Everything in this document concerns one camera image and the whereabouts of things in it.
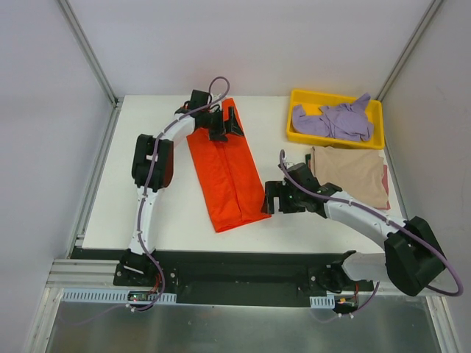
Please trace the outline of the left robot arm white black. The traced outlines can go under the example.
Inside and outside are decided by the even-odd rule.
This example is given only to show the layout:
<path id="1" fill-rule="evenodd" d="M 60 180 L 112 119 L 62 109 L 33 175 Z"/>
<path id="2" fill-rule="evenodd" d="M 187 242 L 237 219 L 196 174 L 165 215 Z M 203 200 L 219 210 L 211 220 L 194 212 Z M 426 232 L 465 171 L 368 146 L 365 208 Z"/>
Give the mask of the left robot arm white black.
<path id="1" fill-rule="evenodd" d="M 222 101 L 227 93 L 214 97 L 210 92 L 193 90 L 191 97 L 177 109 L 173 119 L 156 136 L 141 134 L 135 144 L 132 178 L 137 187 L 138 206 L 134 230 L 127 250 L 116 271 L 120 277 L 129 276 L 140 286 L 154 279 L 163 280 L 162 268 L 152 256 L 149 245 L 155 205 L 170 185 L 174 174 L 174 148 L 194 132 L 203 129 L 209 139 L 226 143 L 228 135 L 244 136 L 233 113 L 224 118 Z"/>

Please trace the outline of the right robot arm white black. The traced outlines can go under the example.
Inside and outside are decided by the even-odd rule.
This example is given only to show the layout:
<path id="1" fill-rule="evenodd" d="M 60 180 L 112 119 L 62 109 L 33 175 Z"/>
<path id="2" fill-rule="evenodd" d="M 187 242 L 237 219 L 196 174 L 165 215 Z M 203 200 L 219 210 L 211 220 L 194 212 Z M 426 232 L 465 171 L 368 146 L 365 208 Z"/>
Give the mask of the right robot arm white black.
<path id="1" fill-rule="evenodd" d="M 345 252 L 327 273 L 328 290 L 348 290 L 356 282 L 371 280 L 389 282 L 402 293 L 416 296 L 446 269 L 445 256 L 424 219 L 391 217 L 337 185 L 322 185 L 305 163 L 281 170 L 282 180 L 264 186 L 262 213 L 316 213 L 355 230 L 382 250 Z"/>

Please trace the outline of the orange t shirt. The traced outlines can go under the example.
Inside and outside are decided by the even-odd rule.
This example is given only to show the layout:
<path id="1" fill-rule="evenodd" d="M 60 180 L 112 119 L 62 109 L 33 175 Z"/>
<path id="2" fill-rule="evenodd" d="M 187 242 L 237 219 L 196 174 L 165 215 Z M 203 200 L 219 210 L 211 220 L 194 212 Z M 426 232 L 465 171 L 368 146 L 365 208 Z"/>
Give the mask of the orange t shirt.
<path id="1" fill-rule="evenodd" d="M 216 232 L 261 221 L 265 193 L 245 137 L 227 142 L 209 139 L 206 129 L 187 137 L 208 214 Z"/>

